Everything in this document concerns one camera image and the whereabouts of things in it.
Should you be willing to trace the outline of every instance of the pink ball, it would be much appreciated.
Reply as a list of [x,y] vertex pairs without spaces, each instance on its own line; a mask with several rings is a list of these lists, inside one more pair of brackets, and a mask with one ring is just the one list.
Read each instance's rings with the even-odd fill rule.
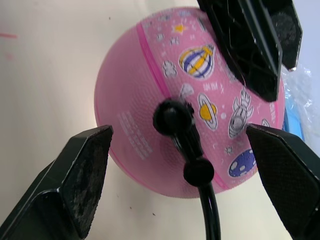
[[215,169],[216,193],[257,172],[245,123],[281,128],[284,88],[267,103],[230,72],[205,13],[167,9],[142,20],[109,50],[95,87],[97,125],[112,125],[110,155],[133,180],[157,193],[198,197],[183,177],[185,160],[153,127],[164,99],[181,97],[195,110],[202,147]]

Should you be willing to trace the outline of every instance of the yellow star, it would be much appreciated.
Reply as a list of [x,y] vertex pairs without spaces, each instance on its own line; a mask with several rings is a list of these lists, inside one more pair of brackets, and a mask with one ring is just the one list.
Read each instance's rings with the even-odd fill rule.
[[182,34],[184,30],[187,30],[188,27],[184,26],[182,23],[176,26],[172,26],[172,32]]

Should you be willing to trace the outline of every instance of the blue object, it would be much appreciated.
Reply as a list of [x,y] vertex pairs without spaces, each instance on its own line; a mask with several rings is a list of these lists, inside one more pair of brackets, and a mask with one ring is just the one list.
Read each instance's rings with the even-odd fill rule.
[[304,131],[301,126],[298,110],[292,104],[290,98],[285,99],[285,111],[282,130],[294,134],[305,141]]

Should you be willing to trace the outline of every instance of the black cable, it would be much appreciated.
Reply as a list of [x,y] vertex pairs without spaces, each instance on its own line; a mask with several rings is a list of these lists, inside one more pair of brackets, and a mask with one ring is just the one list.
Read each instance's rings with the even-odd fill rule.
[[212,184],[198,187],[205,223],[206,240],[221,240],[217,201]]

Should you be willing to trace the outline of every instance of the white table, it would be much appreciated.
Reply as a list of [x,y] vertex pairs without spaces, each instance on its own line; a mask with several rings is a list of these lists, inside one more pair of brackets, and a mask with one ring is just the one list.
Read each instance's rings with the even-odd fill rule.
[[[304,30],[300,59],[319,77],[320,2],[295,4]],[[112,43],[152,12],[196,5],[196,0],[0,0],[0,33],[12,34],[0,37],[0,223],[67,140],[96,126],[95,80]],[[320,83],[315,84],[320,103]],[[258,175],[219,194],[217,203],[222,240],[291,239]],[[110,160],[87,239],[204,240],[201,204],[144,189]]]

